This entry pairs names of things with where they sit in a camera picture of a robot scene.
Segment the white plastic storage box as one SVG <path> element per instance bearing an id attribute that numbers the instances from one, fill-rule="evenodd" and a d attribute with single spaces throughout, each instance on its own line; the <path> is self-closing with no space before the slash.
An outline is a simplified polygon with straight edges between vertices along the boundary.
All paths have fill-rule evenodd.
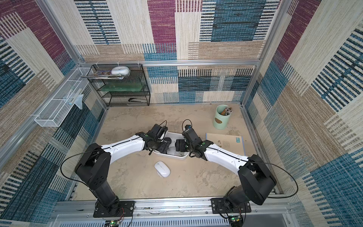
<path id="1" fill-rule="evenodd" d="M 169 145 L 169 148 L 167 149 L 167 153 L 163 154 L 160 153 L 159 151 L 154 150 L 153 154 L 160 157 L 177 159 L 177 160 L 185 160 L 189 156 L 190 153 L 187 151 L 185 152 L 176 151 L 176 146 L 175 146 L 176 141 L 179 139 L 184 141 L 184 137 L 182 136 L 182 134 L 168 131 L 166 133 L 166 138 L 170 138 L 172 140 L 171 144 Z"/>

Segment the white slim mouse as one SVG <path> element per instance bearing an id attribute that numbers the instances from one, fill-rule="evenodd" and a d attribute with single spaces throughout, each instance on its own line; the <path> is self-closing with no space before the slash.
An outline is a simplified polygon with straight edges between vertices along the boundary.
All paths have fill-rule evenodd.
<path id="1" fill-rule="evenodd" d="M 169 169 L 169 167 L 162 161 L 156 162 L 154 167 L 157 171 L 157 174 L 162 178 L 169 177 L 171 174 L 171 170 Z"/>

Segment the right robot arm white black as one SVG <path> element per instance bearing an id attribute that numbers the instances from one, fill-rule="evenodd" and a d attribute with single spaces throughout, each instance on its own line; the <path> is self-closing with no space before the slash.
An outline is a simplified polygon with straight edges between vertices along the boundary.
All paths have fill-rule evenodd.
<path id="1" fill-rule="evenodd" d="M 190 152 L 191 158 L 217 163 L 238 175 L 241 185 L 233 186 L 219 203 L 222 213 L 247 210 L 247 203 L 262 205 L 276 186 L 276 179 L 266 163 L 258 155 L 240 156 L 227 151 L 208 140 L 202 140 L 187 125 L 182 132 L 183 140 L 176 142 L 177 151 Z"/>

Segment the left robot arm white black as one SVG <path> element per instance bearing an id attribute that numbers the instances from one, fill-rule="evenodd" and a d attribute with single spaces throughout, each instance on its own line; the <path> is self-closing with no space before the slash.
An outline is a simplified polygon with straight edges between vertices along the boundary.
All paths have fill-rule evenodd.
<path id="1" fill-rule="evenodd" d="M 107 182 L 109 166 L 135 152 L 143 150 L 164 151 L 171 139 L 166 137 L 167 126 L 155 124 L 147 133 L 138 132 L 132 137 L 108 145 L 91 144 L 75 166 L 75 173 L 108 210 L 116 209 L 119 198 Z"/>

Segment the mint green pencil cup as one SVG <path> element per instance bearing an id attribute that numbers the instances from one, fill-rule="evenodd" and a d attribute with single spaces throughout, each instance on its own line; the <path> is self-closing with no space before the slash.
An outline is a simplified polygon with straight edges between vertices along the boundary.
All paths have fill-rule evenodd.
<path id="1" fill-rule="evenodd" d="M 221 113 L 225 109 L 225 107 L 229 107 L 228 105 L 219 105 L 216 108 L 215 117 L 213 120 L 213 126 L 218 130 L 223 130 L 227 127 L 230 115 L 222 116 Z"/>

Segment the beige notebook blue spine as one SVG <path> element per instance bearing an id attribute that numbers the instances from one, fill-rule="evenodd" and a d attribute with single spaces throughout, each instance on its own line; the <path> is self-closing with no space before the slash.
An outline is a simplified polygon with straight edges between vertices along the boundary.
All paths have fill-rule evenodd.
<path id="1" fill-rule="evenodd" d="M 206 140 L 214 142 L 219 147 L 238 155 L 246 155 L 244 140 L 241 136 L 206 133 Z"/>

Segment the black stapler bottom shelf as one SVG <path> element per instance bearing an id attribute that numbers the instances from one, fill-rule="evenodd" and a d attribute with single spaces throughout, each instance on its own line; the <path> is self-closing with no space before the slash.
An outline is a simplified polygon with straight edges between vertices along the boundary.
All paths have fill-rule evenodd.
<path id="1" fill-rule="evenodd" d="M 130 103 L 146 103 L 147 100 L 140 98 L 129 98 L 128 102 Z"/>

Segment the bundle of pencils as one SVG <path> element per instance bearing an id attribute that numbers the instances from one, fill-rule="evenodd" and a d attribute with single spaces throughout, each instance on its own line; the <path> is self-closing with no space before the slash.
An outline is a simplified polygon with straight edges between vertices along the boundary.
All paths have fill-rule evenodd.
<path id="1" fill-rule="evenodd" d="M 222 111 L 222 116 L 228 116 L 233 112 L 233 109 L 231 107 L 225 107 L 225 109 Z"/>

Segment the green folder on shelf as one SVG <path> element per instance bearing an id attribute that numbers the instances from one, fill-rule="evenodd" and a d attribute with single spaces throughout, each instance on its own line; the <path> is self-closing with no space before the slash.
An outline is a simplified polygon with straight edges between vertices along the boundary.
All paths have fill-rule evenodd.
<path id="1" fill-rule="evenodd" d="M 147 88 L 146 84 L 142 83 L 120 83 L 120 82 L 112 82 L 103 85 L 98 91 L 103 92 L 140 92 L 145 91 Z"/>

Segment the white round device on shelf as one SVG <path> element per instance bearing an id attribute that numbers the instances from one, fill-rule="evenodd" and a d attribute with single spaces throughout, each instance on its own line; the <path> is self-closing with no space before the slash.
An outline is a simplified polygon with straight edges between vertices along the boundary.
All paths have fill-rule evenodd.
<path id="1" fill-rule="evenodd" d="M 111 70 L 111 74 L 117 76 L 129 76 L 130 69 L 126 66 L 117 66 Z"/>

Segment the magazine on top shelf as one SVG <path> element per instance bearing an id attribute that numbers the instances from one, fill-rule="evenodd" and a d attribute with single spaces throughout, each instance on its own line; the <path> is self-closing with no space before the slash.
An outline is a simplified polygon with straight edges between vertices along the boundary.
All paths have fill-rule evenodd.
<path id="1" fill-rule="evenodd" d="M 124 79 L 130 72 L 112 74 L 112 71 L 98 71 L 92 75 L 81 76 L 86 79 Z"/>

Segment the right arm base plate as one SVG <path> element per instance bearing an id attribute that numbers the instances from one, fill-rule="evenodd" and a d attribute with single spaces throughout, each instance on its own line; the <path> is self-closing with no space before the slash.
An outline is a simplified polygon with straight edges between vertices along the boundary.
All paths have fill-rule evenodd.
<path id="1" fill-rule="evenodd" d="M 233 205 L 230 201 L 224 198 L 211 198 L 210 199 L 212 212 L 214 214 L 231 214 L 231 213 L 250 213 L 251 207 L 248 202 L 241 203 L 240 205 Z"/>

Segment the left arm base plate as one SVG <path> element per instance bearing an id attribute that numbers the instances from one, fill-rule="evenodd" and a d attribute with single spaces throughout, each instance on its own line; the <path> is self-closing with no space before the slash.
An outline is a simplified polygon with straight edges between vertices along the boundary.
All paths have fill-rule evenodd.
<path id="1" fill-rule="evenodd" d="M 116 201 L 109 207 L 103 206 L 99 201 L 95 203 L 94 218 L 132 217 L 135 201 Z"/>

